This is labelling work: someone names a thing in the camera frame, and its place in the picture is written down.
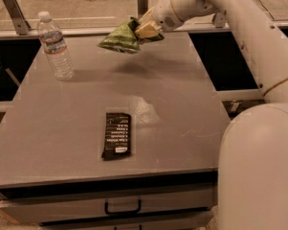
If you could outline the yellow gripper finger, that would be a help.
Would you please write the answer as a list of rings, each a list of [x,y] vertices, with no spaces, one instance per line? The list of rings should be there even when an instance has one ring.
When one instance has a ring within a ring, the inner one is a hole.
[[[161,30],[161,26],[151,18],[141,18],[139,22],[140,25],[135,29],[134,32],[135,36],[139,39],[155,37]]]
[[[154,8],[150,8],[140,19],[139,19],[139,23],[141,25],[144,24],[150,24],[153,22],[153,17],[152,17],[152,13],[153,13]]]

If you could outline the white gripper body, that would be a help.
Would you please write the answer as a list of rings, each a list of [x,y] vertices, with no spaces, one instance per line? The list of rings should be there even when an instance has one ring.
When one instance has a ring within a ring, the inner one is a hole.
[[[184,24],[176,15],[172,0],[159,0],[153,7],[152,18],[164,32],[174,31]]]

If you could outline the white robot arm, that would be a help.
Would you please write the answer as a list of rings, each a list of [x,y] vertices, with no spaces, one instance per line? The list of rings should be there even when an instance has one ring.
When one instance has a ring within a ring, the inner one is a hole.
[[[159,0],[140,19],[139,38],[187,20],[221,15],[255,81],[224,100],[262,100],[237,115],[221,142],[219,230],[288,230],[288,37],[253,0]]]

